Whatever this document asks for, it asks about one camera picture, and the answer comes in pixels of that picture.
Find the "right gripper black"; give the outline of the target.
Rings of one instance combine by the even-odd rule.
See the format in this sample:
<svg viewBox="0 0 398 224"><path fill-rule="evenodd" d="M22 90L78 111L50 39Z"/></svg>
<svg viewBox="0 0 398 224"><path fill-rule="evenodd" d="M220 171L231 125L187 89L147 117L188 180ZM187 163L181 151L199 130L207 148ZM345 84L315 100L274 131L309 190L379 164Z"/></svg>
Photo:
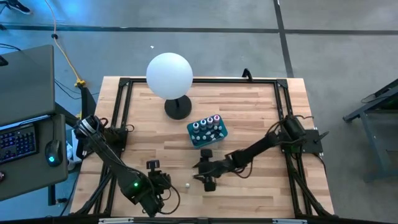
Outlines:
<svg viewBox="0 0 398 224"><path fill-rule="evenodd" d="M213 157L211 149L202 149L200 151L200 162L196 163L193 168L200 168L200 175L194 175L193 178L199 180L204 185L205 192L214 192L216 190L216 179L222 174L232 172L236 166L230 158L218 161L210 161Z"/></svg>

